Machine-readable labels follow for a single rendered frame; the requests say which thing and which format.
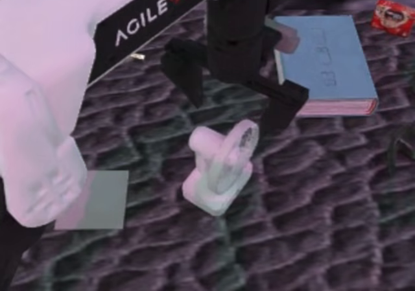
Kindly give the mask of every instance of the white tape dispenser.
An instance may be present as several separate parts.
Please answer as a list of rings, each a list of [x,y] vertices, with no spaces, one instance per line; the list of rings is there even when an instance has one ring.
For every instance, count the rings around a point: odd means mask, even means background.
[[[213,216],[224,214],[252,175],[250,158],[258,139],[258,125],[249,120],[227,136],[196,128],[189,139],[196,169],[183,183],[184,198]]]

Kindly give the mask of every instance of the book cover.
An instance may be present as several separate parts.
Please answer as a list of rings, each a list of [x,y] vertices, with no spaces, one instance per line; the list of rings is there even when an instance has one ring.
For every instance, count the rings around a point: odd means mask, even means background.
[[[292,54],[275,52],[279,82],[309,88],[299,115],[369,115],[377,93],[352,16],[278,16],[297,30]]]

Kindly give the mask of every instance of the red snack package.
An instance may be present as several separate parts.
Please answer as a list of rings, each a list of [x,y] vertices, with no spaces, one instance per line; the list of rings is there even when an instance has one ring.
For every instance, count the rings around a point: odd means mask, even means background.
[[[378,0],[372,27],[407,37],[415,20],[415,9],[388,0]]]

